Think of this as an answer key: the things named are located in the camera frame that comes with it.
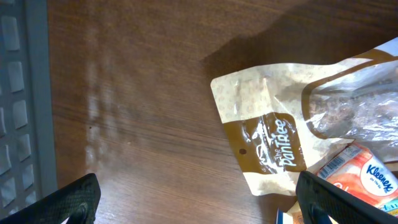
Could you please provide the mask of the orange tissue pack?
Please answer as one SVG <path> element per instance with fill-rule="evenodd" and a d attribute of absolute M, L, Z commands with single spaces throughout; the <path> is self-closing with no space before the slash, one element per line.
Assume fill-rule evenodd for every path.
<path fill-rule="evenodd" d="M 368 148 L 359 144 L 347 146 L 317 176 L 397 216 L 397 178 Z"/>

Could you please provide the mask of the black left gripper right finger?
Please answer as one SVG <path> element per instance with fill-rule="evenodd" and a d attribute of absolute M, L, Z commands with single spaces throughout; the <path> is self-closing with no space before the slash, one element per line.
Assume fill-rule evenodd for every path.
<path fill-rule="evenodd" d="M 304 224 L 397 224 L 396 217 L 308 171 L 300 173 L 295 193 Z"/>

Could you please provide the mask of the beige brown cookie pouch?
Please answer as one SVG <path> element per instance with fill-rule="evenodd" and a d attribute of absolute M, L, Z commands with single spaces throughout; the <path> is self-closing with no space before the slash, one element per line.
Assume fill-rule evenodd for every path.
<path fill-rule="evenodd" d="M 275 63 L 211 81 L 221 122 L 255 196 L 293 195 L 353 141 L 397 170 L 397 40 L 330 65 Z"/>

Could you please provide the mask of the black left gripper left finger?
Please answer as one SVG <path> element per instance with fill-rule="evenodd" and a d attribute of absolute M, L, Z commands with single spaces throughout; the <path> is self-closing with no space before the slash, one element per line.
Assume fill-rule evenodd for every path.
<path fill-rule="evenodd" d="M 94 224 L 101 198 L 98 179 L 86 174 L 45 198 L 4 218 L 1 224 L 84 223 Z"/>

